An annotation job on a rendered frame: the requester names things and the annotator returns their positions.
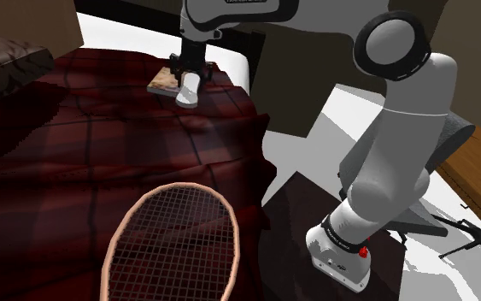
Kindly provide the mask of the brown patterned pillow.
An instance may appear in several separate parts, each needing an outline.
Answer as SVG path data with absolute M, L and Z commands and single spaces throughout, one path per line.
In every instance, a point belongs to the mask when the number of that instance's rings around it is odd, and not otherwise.
M 41 78 L 54 66 L 48 49 L 0 37 L 0 99 Z

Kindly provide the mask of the dark robot stand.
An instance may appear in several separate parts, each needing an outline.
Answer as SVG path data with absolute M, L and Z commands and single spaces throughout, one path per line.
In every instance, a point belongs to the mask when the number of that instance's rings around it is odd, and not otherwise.
M 402 301 L 405 249 L 384 230 L 369 242 L 372 273 L 364 291 L 354 293 L 313 266 L 306 232 L 338 204 L 338 199 L 296 172 L 263 206 L 271 226 L 259 242 L 266 301 Z

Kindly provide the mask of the dark brown cabinet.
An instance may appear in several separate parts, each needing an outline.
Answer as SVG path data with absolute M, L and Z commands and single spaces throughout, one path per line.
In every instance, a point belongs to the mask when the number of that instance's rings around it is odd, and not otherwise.
M 384 80 L 355 67 L 353 41 L 344 34 L 263 23 L 243 28 L 266 34 L 250 98 L 269 115 L 270 131 L 307 137 L 336 84 L 386 93 Z

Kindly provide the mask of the grey office chair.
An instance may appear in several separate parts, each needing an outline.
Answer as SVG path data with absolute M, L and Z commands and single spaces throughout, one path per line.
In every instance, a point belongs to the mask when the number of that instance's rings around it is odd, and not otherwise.
M 339 165 L 338 177 L 342 184 L 342 188 L 339 191 L 341 199 L 347 197 L 347 190 L 352 181 L 356 178 L 366 159 L 367 153 L 375 139 L 379 121 L 379 117 L 376 117 L 372 121 L 370 126 L 356 141 L 355 145 Z M 428 163 L 425 165 L 425 169 L 429 173 L 432 173 L 440 163 L 444 162 L 449 156 L 457 151 L 472 136 L 474 131 L 475 126 L 469 121 L 464 120 L 453 112 L 448 113 L 437 147 L 431 155 Z M 438 215 L 433 215 L 429 213 L 419 201 L 403 211 L 395 220 L 389 222 L 384 228 L 386 230 L 398 232 L 402 238 L 402 242 L 405 242 L 407 240 L 407 233 L 445 237 L 448 235 L 448 230 L 444 227 L 446 224 L 465 231 L 473 237 L 472 242 L 453 249 L 451 253 L 461 250 L 470 250 L 477 245 L 481 245 L 481 228 L 465 219 L 453 222 Z

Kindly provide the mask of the wooden desk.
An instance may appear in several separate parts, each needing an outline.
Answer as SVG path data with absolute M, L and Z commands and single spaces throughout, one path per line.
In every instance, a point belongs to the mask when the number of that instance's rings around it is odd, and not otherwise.
M 481 127 L 436 171 L 481 220 Z

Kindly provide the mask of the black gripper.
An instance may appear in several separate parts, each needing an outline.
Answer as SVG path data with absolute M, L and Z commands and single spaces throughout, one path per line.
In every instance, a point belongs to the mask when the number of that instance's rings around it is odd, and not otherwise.
M 183 69 L 200 73 L 203 83 L 212 80 L 214 63 L 205 61 L 206 48 L 207 45 L 204 42 L 192 41 L 187 38 L 182 39 L 181 65 L 179 63 L 179 56 L 172 53 L 169 57 L 170 73 L 174 75 L 178 85 L 182 83 Z

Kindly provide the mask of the white bed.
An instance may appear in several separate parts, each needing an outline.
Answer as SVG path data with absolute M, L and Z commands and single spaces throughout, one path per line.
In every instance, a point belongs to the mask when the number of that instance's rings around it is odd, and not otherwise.
M 158 58 L 169 58 L 171 53 L 180 52 L 179 37 L 92 15 L 77 13 L 77 16 L 84 48 L 136 51 Z M 247 94 L 250 93 L 246 56 L 209 44 L 206 59 L 215 62 L 220 70 L 226 72 L 233 85 L 241 86 Z

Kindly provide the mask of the dark red plaid blanket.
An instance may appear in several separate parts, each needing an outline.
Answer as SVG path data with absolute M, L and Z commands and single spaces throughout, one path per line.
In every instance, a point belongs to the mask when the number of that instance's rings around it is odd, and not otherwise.
M 240 214 L 231 301 L 264 301 L 262 155 L 269 118 L 215 70 L 194 109 L 147 91 L 166 61 L 77 49 L 0 100 L 0 301 L 98 301 L 103 260 L 126 212 L 172 182 L 214 188 Z

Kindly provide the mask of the tan patterned book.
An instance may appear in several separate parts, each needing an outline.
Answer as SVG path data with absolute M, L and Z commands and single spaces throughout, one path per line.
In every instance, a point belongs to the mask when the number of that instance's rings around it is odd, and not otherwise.
M 163 67 L 146 87 L 147 92 L 157 95 L 176 97 L 180 91 L 179 82 L 170 68 Z

